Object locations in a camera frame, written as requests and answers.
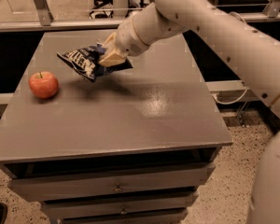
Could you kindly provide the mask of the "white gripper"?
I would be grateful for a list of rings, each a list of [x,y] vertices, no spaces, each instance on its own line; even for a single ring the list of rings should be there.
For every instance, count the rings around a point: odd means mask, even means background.
[[[115,50],[116,46],[123,52]],[[104,67],[110,67],[124,63],[127,55],[138,56],[142,54],[149,49],[149,45],[138,37],[133,24],[133,16],[130,16],[119,26],[115,33],[112,33],[106,39],[103,48],[110,51],[100,58],[99,64]]]

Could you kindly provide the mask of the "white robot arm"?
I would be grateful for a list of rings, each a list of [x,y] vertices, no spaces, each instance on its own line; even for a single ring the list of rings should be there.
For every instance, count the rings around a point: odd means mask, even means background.
[[[191,30],[280,118],[280,42],[207,0],[154,0],[104,43],[100,65],[123,63],[154,42]],[[247,224],[280,224],[280,132],[260,159]]]

